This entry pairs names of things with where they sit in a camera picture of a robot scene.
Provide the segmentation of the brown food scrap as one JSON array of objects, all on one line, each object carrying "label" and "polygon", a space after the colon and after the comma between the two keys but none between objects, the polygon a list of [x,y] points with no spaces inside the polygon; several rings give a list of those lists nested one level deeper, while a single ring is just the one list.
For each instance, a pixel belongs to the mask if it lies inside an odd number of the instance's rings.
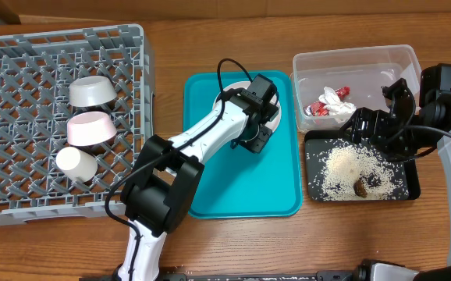
[{"label": "brown food scrap", "polygon": [[366,198],[368,196],[368,192],[364,187],[364,181],[362,179],[358,179],[353,185],[354,193],[358,197]]}]

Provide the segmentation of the white round plate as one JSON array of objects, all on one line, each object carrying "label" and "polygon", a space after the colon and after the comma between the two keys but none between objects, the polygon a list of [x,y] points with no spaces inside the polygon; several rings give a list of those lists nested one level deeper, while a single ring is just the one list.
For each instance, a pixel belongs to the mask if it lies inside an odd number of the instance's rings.
[{"label": "white round plate", "polygon": [[[232,83],[224,88],[224,91],[228,91],[231,89],[238,89],[238,88],[248,88],[250,86],[250,81],[239,81]],[[280,124],[280,120],[282,117],[282,110],[281,110],[281,104],[279,101],[279,95],[275,94],[275,96],[270,101],[271,104],[276,105],[278,109],[278,113],[272,117],[267,123],[265,124],[267,128],[271,129],[272,132],[275,132]]]}]

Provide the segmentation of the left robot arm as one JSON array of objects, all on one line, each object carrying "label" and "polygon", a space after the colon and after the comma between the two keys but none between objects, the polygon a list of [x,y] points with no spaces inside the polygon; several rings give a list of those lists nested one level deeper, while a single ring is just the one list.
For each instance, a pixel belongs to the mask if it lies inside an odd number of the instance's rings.
[{"label": "left robot arm", "polygon": [[144,143],[122,181],[130,239],[114,280],[157,279],[165,238],[189,211],[206,161],[225,144],[261,152],[272,135],[268,124],[280,117],[277,94],[274,83],[258,74],[247,87],[221,91],[212,111],[187,131]]}]

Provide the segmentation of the white paper cup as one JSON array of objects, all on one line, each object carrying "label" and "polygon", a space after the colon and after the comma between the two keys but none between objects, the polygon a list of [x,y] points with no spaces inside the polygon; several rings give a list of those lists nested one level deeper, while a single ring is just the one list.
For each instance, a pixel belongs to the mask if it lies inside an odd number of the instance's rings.
[{"label": "white paper cup", "polygon": [[55,159],[59,169],[72,181],[87,182],[97,173],[96,159],[75,147],[65,147],[59,151]]}]

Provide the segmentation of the red snack wrapper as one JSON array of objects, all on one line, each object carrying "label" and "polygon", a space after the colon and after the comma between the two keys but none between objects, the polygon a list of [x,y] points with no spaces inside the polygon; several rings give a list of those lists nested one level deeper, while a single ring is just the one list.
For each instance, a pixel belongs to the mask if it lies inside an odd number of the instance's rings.
[{"label": "red snack wrapper", "polygon": [[306,105],[304,107],[303,112],[306,116],[329,116],[328,112],[323,109],[323,104],[318,100],[318,98],[316,101],[311,102],[309,105]]}]

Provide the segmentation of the white tissue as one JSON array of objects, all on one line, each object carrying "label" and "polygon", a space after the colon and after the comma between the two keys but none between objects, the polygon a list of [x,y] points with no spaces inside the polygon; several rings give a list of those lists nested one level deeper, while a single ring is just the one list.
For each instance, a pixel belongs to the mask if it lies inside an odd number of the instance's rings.
[{"label": "white tissue", "polygon": [[352,114],[357,107],[351,102],[344,101],[349,94],[350,89],[348,87],[341,87],[337,90],[324,87],[324,93],[319,96],[318,100],[330,116]]}]

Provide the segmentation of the grey bowl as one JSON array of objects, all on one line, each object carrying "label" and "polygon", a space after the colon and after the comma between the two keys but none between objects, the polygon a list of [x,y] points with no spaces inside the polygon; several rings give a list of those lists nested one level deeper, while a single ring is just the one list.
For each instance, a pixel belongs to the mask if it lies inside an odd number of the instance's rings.
[{"label": "grey bowl", "polygon": [[117,97],[112,82],[105,76],[86,76],[69,85],[69,103],[75,107],[92,107]]}]

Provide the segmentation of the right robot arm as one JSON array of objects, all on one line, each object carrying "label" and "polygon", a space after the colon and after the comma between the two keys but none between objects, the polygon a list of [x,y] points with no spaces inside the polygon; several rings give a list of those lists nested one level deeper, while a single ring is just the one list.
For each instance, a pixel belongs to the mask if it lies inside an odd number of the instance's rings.
[{"label": "right robot arm", "polygon": [[353,272],[355,280],[451,280],[451,64],[440,63],[421,72],[417,98],[401,78],[382,87],[388,110],[359,108],[339,129],[339,136],[355,144],[366,141],[391,161],[408,162],[437,151],[446,177],[450,242],[447,265],[416,271],[403,265],[364,260]]}]

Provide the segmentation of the pink bowl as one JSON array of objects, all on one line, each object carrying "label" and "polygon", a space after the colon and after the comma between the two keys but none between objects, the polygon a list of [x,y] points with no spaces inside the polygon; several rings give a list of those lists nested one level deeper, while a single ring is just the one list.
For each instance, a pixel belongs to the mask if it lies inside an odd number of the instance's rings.
[{"label": "pink bowl", "polygon": [[117,134],[110,116],[105,112],[85,112],[67,123],[67,142],[72,146],[91,146],[108,141]]}]

